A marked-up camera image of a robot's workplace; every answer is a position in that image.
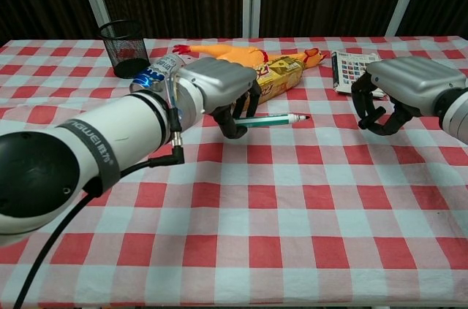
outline blue label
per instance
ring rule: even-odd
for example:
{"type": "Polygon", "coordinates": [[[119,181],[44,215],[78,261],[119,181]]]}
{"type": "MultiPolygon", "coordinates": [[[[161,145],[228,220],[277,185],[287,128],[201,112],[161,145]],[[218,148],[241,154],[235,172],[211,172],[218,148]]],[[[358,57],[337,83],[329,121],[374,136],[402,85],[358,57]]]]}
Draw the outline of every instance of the blue label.
{"type": "Polygon", "coordinates": [[[150,66],[148,68],[146,68],[145,70],[143,70],[140,74],[146,75],[146,76],[150,77],[152,80],[155,80],[155,81],[163,81],[164,77],[165,77],[164,74],[159,73],[158,71],[151,68],[150,66]]]}
{"type": "Polygon", "coordinates": [[[144,88],[150,88],[153,84],[153,80],[146,74],[141,72],[132,81],[134,84],[142,85],[144,88]]]}

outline water bottle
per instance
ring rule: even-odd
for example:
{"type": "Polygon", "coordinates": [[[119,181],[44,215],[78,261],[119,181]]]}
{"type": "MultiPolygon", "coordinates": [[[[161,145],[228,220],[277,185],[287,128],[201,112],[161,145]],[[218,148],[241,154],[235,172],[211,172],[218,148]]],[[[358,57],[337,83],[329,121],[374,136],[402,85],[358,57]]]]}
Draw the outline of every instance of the water bottle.
{"type": "Polygon", "coordinates": [[[142,72],[138,73],[130,84],[130,92],[147,88],[155,92],[163,90],[164,78],[177,72],[185,62],[177,55],[166,55],[157,60],[142,72]]]}

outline black mesh pencil holder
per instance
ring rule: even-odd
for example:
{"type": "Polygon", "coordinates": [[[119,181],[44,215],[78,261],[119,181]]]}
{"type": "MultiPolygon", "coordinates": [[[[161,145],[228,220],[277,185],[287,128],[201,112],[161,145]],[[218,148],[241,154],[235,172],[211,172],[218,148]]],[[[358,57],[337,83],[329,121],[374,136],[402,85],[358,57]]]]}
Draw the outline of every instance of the black mesh pencil holder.
{"type": "Polygon", "coordinates": [[[141,25],[136,20],[114,20],[99,28],[117,77],[132,79],[150,65],[141,25]]]}

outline yellow box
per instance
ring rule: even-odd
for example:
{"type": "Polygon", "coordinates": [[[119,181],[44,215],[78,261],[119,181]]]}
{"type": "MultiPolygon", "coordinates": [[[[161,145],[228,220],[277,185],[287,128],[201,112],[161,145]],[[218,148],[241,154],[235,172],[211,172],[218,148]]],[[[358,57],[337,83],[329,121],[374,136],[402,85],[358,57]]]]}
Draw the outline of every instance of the yellow box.
{"type": "MultiPolygon", "coordinates": [[[[301,81],[304,63],[297,59],[284,56],[264,63],[257,68],[257,82],[262,89],[259,104],[272,99],[293,88],[301,81]]],[[[249,106],[247,99],[244,110],[249,106]]]]}

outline pen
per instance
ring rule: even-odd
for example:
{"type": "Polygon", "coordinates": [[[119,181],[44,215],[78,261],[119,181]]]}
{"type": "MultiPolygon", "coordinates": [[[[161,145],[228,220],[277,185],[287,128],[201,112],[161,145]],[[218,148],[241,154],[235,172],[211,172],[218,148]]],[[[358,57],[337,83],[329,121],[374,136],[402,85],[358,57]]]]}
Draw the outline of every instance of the pen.
{"type": "Polygon", "coordinates": [[[265,117],[251,117],[251,118],[239,118],[235,119],[236,125],[246,126],[247,128],[254,128],[256,126],[272,126],[272,125],[284,125],[297,123],[298,121],[304,121],[309,119],[308,115],[299,114],[280,114],[280,115],[268,115],[265,117]]]}

